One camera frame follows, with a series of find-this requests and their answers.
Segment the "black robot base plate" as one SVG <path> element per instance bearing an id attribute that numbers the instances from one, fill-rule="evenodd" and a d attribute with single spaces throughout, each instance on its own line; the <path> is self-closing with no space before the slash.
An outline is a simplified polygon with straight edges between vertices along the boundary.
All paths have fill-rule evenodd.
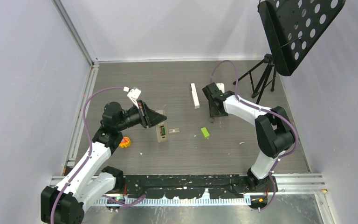
<path id="1" fill-rule="evenodd" d="M 234 199 L 246 193 L 265 195 L 267 190 L 277 190 L 268 177 L 253 185 L 245 175 L 126 175 L 108 193 L 123 193 L 133 199 L 142 195 L 147 199 L 199 199 L 205 193 L 210 199 Z"/>

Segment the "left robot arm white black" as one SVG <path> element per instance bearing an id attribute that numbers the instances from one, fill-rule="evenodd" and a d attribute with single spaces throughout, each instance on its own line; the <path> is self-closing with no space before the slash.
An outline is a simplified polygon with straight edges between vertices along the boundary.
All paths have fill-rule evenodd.
<path id="1" fill-rule="evenodd" d="M 150 109 L 142 100 L 128 110 L 118 102 L 107 103 L 86 153 L 58 184 L 42 191 L 41 220 L 47 224 L 80 224 L 87 210 L 105 193 L 121 192 L 122 170 L 107 166 L 94 180 L 93 175 L 119 147 L 123 130 L 135 125 L 151 128 L 166 120 L 165 115 Z"/>

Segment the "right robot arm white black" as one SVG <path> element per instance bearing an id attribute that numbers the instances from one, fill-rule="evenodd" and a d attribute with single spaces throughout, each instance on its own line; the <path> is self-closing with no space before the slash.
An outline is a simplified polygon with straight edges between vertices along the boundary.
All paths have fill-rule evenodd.
<path id="1" fill-rule="evenodd" d="M 246 181 L 252 191 L 260 191 L 274 165 L 298 139 L 286 111 L 280 106 L 269 108 L 252 103 L 233 91 L 223 92 L 216 83 L 208 84 L 202 91 L 211 118 L 234 115 L 255 127 L 260 152 L 247 172 Z"/>

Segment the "slim white remote control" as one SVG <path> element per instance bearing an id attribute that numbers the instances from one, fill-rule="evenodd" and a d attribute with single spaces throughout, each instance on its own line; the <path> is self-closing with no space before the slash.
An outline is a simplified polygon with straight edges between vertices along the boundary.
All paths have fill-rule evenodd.
<path id="1" fill-rule="evenodd" d="M 198 98 L 198 94 L 196 91 L 195 83 L 190 83 L 190 88 L 191 88 L 191 95 L 192 95 L 192 99 L 193 99 L 193 103 L 194 103 L 194 108 L 199 109 L 200 103 L 199 103 L 199 98 Z"/>

